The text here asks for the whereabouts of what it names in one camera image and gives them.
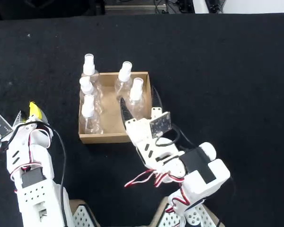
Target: cardboard box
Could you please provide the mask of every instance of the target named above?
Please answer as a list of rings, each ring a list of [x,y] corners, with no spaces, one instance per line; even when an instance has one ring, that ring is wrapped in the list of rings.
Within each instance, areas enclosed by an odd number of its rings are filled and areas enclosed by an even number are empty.
[[[115,80],[118,72],[101,73],[103,97],[101,124],[103,134],[83,134],[79,124],[79,137],[83,143],[124,143],[130,142],[121,118],[120,104],[115,95]],[[151,116],[151,83],[148,72],[132,72],[132,78],[140,77],[144,80],[143,96],[145,99],[147,117]]]

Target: perforated plate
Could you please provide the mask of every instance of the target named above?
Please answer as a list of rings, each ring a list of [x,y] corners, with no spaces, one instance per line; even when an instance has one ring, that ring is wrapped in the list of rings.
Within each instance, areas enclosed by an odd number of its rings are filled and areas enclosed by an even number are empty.
[[[160,221],[157,224],[157,227],[173,227],[179,224],[180,217],[175,213],[166,213],[163,212]]]
[[[197,205],[185,212],[186,221],[192,226],[216,227],[203,205]]]
[[[75,227],[96,227],[85,205],[79,205],[72,217]]]
[[[216,227],[203,205],[197,205],[187,210],[184,215],[186,217],[186,224],[190,224],[191,226]],[[174,227],[179,222],[180,217],[177,214],[164,212],[157,227]]]

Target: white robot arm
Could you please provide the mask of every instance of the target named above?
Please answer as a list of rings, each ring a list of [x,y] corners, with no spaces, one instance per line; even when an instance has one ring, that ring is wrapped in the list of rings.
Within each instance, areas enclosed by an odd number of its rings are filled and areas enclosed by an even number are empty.
[[[171,125],[170,113],[163,113],[161,107],[152,108],[151,119],[132,118],[124,121],[124,125],[144,165],[149,169],[125,187],[143,183],[152,175],[155,175],[155,187],[162,182],[178,182],[180,188],[169,196],[166,212],[179,215],[181,226],[186,224],[186,211],[202,204],[230,178],[228,168],[222,160],[216,159],[216,151],[210,143],[205,142],[183,151],[175,145],[177,138],[171,141],[162,137],[171,128],[178,132],[178,136],[182,131]],[[150,173],[148,178],[137,181],[146,173]]]
[[[23,122],[18,115],[11,129],[13,132],[0,143],[6,150],[10,178],[15,182],[23,226],[74,227],[68,194],[53,181],[53,164],[47,151],[53,131],[44,113],[31,103],[30,117]]]

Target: white spray nozzle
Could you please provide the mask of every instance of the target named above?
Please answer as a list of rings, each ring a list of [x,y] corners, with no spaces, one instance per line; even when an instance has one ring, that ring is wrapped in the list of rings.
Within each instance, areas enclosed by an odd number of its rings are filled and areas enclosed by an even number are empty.
[[[92,95],[85,95],[83,104],[94,106],[94,100],[95,100],[94,96],[92,96]]]
[[[129,80],[131,76],[132,66],[133,65],[129,61],[123,62],[118,76],[120,81],[127,82]]]
[[[141,99],[143,93],[142,87],[143,87],[143,79],[135,78],[133,80],[133,87],[129,94],[129,98],[134,101]]]
[[[85,56],[84,56],[84,64],[85,63],[88,63],[88,64],[94,64],[94,55],[91,54],[91,53],[87,53]]]
[[[95,73],[94,55],[88,53],[84,56],[83,73],[91,76]]]
[[[94,96],[92,95],[85,95],[84,96],[84,103],[82,105],[82,116],[83,117],[92,117],[95,113],[95,106],[94,106]]]
[[[90,95],[94,91],[94,87],[91,84],[89,77],[81,77],[80,79],[81,90],[84,94]]]

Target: black fabric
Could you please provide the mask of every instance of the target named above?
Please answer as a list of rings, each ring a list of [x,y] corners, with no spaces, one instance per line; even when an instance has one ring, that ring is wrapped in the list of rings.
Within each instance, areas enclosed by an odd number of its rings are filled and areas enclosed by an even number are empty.
[[[147,15],[0,22],[0,113],[13,122],[30,100],[63,137],[65,186],[103,226],[147,225],[176,184],[124,188],[145,171],[130,143],[83,145],[78,137],[83,56],[116,72],[148,71],[172,122],[211,142],[237,184],[226,226],[284,226],[284,14]],[[55,180],[62,150],[50,149]],[[0,155],[0,226],[22,226]],[[219,217],[226,183],[206,204]]]

